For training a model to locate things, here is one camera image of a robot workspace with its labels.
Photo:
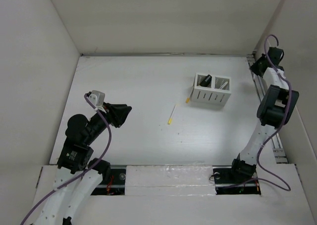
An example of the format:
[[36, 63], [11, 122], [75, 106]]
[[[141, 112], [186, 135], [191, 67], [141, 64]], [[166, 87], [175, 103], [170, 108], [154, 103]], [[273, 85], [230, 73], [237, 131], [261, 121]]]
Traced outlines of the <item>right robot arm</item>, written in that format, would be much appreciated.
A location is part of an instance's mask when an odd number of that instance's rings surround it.
[[279, 65], [283, 57], [284, 50], [269, 47], [250, 67], [255, 75], [264, 80], [267, 90], [257, 110], [259, 121], [256, 128], [246, 147], [232, 162], [229, 176], [233, 185], [230, 187], [255, 181], [253, 175], [257, 167], [286, 184], [285, 180], [260, 164], [260, 155], [265, 145], [288, 123], [299, 98], [299, 92], [292, 89], [284, 75], [284, 68]]

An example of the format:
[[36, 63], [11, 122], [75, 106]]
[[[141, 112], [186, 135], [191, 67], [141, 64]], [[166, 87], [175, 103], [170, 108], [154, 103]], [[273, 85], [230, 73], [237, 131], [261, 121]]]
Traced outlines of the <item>white yellow marker pen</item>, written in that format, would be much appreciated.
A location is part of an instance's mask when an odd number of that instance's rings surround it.
[[173, 110], [172, 110], [172, 112], [170, 114], [170, 117], [168, 119], [168, 122], [167, 122], [168, 125], [171, 125], [171, 123], [172, 123], [172, 119], [173, 119], [173, 115], [175, 113], [176, 107], [177, 107], [177, 104], [175, 104], [174, 107], [173, 107]]

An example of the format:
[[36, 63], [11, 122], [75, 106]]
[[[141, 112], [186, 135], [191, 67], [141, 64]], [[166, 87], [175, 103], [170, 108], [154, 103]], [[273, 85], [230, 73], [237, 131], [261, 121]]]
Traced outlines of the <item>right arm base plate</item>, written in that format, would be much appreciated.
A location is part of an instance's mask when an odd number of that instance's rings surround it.
[[215, 184], [216, 195], [260, 195], [259, 183], [251, 178], [233, 174], [231, 166], [213, 166], [209, 180]]

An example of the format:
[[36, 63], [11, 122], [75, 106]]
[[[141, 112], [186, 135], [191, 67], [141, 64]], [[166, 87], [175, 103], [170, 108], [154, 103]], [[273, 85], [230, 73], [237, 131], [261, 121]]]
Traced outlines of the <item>yellow cap black highlighter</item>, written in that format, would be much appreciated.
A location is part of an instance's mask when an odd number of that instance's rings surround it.
[[199, 86], [208, 87], [211, 84], [211, 80], [212, 80], [212, 76], [208, 74], [200, 81]]

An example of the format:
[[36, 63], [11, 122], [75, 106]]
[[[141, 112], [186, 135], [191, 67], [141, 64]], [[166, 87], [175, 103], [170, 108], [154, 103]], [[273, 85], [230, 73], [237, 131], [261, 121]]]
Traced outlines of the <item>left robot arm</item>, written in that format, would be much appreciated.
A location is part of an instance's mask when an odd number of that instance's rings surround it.
[[66, 140], [57, 161], [53, 194], [46, 199], [37, 225], [72, 225], [94, 189], [110, 179], [110, 163], [91, 159], [91, 144], [110, 125], [119, 128], [131, 112], [126, 104], [104, 103], [91, 119], [82, 114], [67, 123]]

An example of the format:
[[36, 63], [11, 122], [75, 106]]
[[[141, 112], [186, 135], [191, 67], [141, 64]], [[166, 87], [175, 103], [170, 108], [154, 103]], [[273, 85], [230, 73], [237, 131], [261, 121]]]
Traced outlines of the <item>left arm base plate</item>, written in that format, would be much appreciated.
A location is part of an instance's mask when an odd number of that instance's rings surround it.
[[92, 195], [116, 196], [125, 194], [126, 166], [111, 166], [108, 179], [104, 179]]

